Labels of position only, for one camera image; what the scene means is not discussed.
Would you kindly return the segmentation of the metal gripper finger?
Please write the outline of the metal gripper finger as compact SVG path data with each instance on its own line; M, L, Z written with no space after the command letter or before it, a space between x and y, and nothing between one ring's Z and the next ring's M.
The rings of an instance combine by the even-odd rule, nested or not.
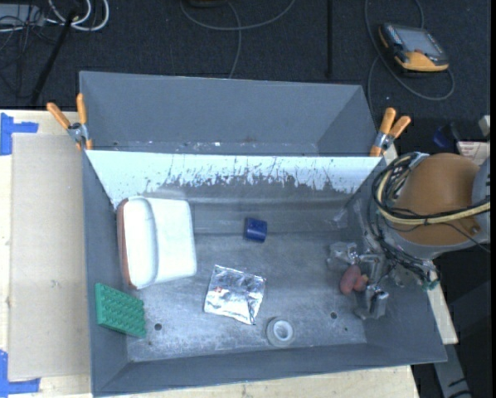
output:
M367 286L356 292L357 306L354 313L362 320L379 319L386 315L390 294L377 286Z
M356 265L359 262L357 244L355 242L338 241L329 248L326 265L329 270L336 270L341 265Z

